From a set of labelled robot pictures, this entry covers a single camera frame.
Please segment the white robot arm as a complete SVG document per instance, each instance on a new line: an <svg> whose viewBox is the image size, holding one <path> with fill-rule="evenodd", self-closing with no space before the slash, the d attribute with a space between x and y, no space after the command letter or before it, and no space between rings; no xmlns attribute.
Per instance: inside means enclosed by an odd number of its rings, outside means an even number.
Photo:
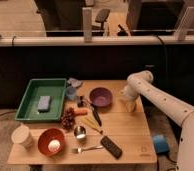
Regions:
<svg viewBox="0 0 194 171"><path fill-rule="evenodd" d="M128 101L144 96L181 127L176 170L194 171L194 106L156 88L153 79L148 70L130 74L121 94Z"/></svg>

